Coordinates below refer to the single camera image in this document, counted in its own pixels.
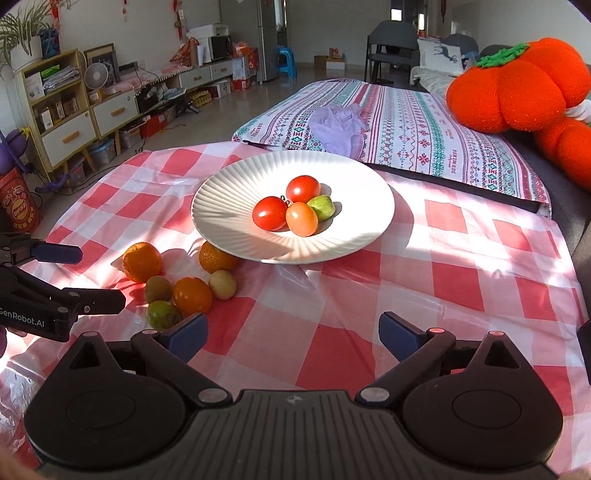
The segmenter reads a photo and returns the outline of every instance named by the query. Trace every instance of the red checkered tablecloth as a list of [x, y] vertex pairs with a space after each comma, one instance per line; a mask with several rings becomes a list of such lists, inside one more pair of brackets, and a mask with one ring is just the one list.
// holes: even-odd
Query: red checkered tablecloth
[[[232, 142], [144, 152], [90, 189], [48, 241], [78, 245], [79, 265], [32, 263], [58, 287], [119, 288], [119, 316], [81, 317], [106, 340], [144, 329], [142, 286], [114, 267], [138, 241], [163, 252], [171, 280], [207, 280], [196, 254], [203, 239], [190, 216], [199, 186], [225, 165], [264, 151]], [[382, 174], [396, 211], [367, 248], [317, 265], [244, 262], [238, 294], [208, 314], [207, 345], [192, 360], [237, 394], [241, 388], [346, 389], [352, 393], [395, 364], [380, 344], [379, 315], [392, 310], [422, 329], [461, 339], [503, 330], [535, 366], [564, 414], [550, 465], [591, 463], [591, 387], [576, 329], [587, 311], [557, 225], [533, 213], [430, 183]], [[0, 371], [0, 441], [27, 450], [21, 418], [69, 344], [11, 333]]]

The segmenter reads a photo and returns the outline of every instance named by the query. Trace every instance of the drawer handle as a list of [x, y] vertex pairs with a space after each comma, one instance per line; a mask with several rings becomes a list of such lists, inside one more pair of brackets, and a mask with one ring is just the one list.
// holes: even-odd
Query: drawer handle
[[70, 143], [72, 140], [75, 140], [76, 138], [78, 138], [80, 136], [80, 132], [78, 130], [76, 130], [74, 133], [68, 135], [66, 138], [64, 138], [64, 140], [62, 140], [64, 143]]
[[111, 112], [111, 116], [118, 116], [118, 115], [121, 115], [123, 112], [125, 112], [124, 106], [122, 106], [121, 108], [118, 108], [114, 112]]

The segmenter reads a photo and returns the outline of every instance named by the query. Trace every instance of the orange knitted toy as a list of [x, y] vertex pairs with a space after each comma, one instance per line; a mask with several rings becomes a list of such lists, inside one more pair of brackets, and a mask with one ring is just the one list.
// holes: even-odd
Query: orange knitted toy
[[591, 192], [591, 127], [562, 117], [534, 133], [546, 158], [564, 170], [567, 177]]
[[559, 120], [591, 90], [581, 55], [556, 38], [484, 57], [452, 82], [447, 105], [462, 125], [497, 134], [533, 132]]

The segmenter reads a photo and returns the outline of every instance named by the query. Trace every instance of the small fan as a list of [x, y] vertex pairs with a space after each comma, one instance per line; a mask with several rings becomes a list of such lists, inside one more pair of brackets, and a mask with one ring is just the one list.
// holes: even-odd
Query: small fan
[[100, 89], [103, 88], [109, 80], [109, 69], [102, 63], [93, 63], [89, 65], [84, 73], [84, 83], [89, 90], [89, 98], [92, 103], [102, 99]]

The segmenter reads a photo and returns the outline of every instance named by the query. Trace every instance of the picture frame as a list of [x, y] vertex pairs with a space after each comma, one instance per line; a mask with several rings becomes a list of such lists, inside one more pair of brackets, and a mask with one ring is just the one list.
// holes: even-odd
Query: picture frame
[[109, 70], [109, 80], [105, 84], [106, 87], [121, 81], [119, 73], [119, 63], [117, 62], [117, 53], [115, 52], [115, 45], [109, 43], [101, 45], [100, 47], [91, 48], [84, 51], [84, 58], [86, 59], [86, 66], [93, 63], [102, 63]]

